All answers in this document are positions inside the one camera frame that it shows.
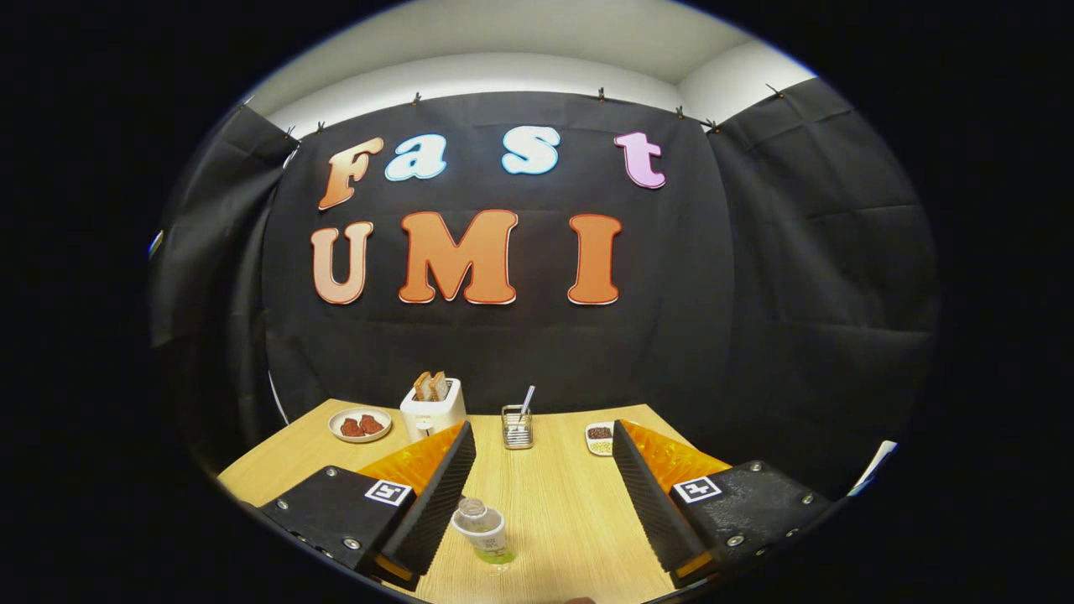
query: blue letter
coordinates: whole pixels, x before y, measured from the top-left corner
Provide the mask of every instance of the blue letter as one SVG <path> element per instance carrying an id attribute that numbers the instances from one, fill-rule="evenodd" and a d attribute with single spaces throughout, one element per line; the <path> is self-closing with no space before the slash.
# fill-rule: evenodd
<path id="1" fill-rule="evenodd" d="M 406 181 L 411 176 L 432 178 L 448 164 L 444 161 L 444 148 L 448 141 L 439 134 L 422 134 L 403 141 L 395 147 L 395 159 L 384 168 L 384 177 L 389 181 Z"/>
<path id="2" fill-rule="evenodd" d="M 511 152 L 504 155 L 504 170 L 510 174 L 543 174 L 555 168 L 560 155 L 555 145 L 560 133 L 551 128 L 519 126 L 504 134 L 504 146 Z"/>

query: black cloth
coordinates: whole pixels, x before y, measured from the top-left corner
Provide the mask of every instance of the black cloth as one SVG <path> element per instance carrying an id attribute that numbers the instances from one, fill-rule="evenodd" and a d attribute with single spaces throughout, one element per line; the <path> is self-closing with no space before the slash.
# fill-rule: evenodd
<path id="1" fill-rule="evenodd" d="M 708 134 L 730 208 L 735 318 L 706 450 L 765 459 L 837 499 L 920 397 L 940 284 L 920 202 L 884 141 L 819 78 L 782 92 Z"/>
<path id="2" fill-rule="evenodd" d="M 284 427 L 264 354 L 261 239 L 293 139 L 231 112 L 191 158 L 150 259 L 150 337 L 165 417 L 219 471 Z"/>
<path id="3" fill-rule="evenodd" d="M 504 134 L 517 126 L 554 128 L 555 167 L 509 174 Z M 639 187 L 613 140 L 644 132 L 663 155 L 659 189 Z M 447 140 L 435 177 L 384 177 L 394 149 L 420 134 Z M 374 136 L 372 156 L 348 201 L 318 210 L 329 159 Z M 720 175 L 697 124 L 674 113 L 578 95 L 497 92 L 421 101 L 349 119 L 303 139 L 268 218 L 262 282 L 273 383 L 288 417 L 329 396 L 397 406 L 424 371 L 462 380 L 469 413 L 498 414 L 536 386 L 537 413 L 648 402 L 695 418 L 723 379 L 731 291 L 730 234 Z M 458 244 L 482 210 L 514 212 L 509 281 L 517 300 L 478 305 L 439 291 L 429 304 L 400 300 L 415 212 L 438 212 Z M 569 220 L 601 214 L 622 224 L 613 240 L 619 300 L 579 306 L 578 239 Z M 313 283 L 310 235 L 374 224 L 363 293 L 347 305 L 322 300 Z M 340 234 L 333 269 L 343 283 L 349 243 Z M 430 284 L 435 282 L 430 277 Z"/>

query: pink letter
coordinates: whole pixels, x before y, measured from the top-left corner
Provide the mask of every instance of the pink letter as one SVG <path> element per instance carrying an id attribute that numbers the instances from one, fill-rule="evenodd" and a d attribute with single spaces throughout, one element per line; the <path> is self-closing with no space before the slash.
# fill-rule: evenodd
<path id="1" fill-rule="evenodd" d="M 350 241 L 350 274 L 346 283 L 332 276 L 332 244 L 339 239 L 338 229 L 321 229 L 310 235 L 314 244 L 314 287 L 325 302 L 350 304 L 365 287 L 365 240 L 373 232 L 373 222 L 354 222 L 343 232 Z"/>
<path id="2" fill-rule="evenodd" d="M 661 156 L 661 147 L 650 144 L 642 132 L 630 132 L 615 138 L 615 146 L 623 147 L 626 158 L 626 174 L 639 187 L 658 189 L 667 178 L 653 172 L 650 156 Z"/>

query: toaster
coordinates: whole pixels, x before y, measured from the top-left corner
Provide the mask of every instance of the toaster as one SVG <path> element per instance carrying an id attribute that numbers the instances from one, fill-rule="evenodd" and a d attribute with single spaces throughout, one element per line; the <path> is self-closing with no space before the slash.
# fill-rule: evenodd
<path id="1" fill-rule="evenodd" d="M 445 378 L 445 382 L 448 384 L 448 396 L 442 401 L 416 401 L 415 388 L 410 388 L 403 399 L 400 412 L 411 443 L 432 436 L 466 419 L 463 383 L 454 377 Z"/>

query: orange letter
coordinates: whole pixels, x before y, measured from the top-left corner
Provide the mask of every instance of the orange letter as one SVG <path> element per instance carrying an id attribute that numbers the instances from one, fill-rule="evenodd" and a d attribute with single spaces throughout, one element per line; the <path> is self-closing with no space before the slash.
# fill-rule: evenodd
<path id="1" fill-rule="evenodd" d="M 403 218 L 403 229 L 410 234 L 406 285 L 400 300 L 411 304 L 432 302 L 436 290 L 429 287 L 425 268 L 445 300 L 459 293 L 466 271 L 474 267 L 469 287 L 463 298 L 474 304 L 510 304 L 514 288 L 507 283 L 507 242 L 519 217 L 506 210 L 485 210 L 474 217 L 463 239 L 455 245 L 444 218 L 437 212 L 418 212 Z"/>
<path id="2" fill-rule="evenodd" d="M 575 304 L 611 304 L 619 290 L 611 284 L 611 240 L 623 230 L 619 220 L 597 214 L 579 214 L 570 219 L 578 233 L 578 278 L 567 291 Z"/>
<path id="3" fill-rule="evenodd" d="M 369 155 L 376 155 L 382 148 L 384 141 L 377 136 L 357 147 L 333 155 L 329 160 L 329 164 L 332 166 L 332 171 L 329 172 L 329 188 L 324 191 L 318 207 L 328 210 L 350 199 L 350 196 L 354 195 L 350 179 L 354 178 L 355 183 L 361 181 L 362 176 L 365 176 L 365 169 L 369 167 Z"/>
<path id="4" fill-rule="evenodd" d="M 350 242 L 350 274 L 344 284 L 332 276 L 332 244 L 339 239 L 339 231 L 321 229 L 309 238 L 314 244 L 314 287 L 325 302 L 350 304 L 362 294 L 365 287 L 365 240 L 372 232 L 372 222 L 354 222 L 343 232 Z"/>

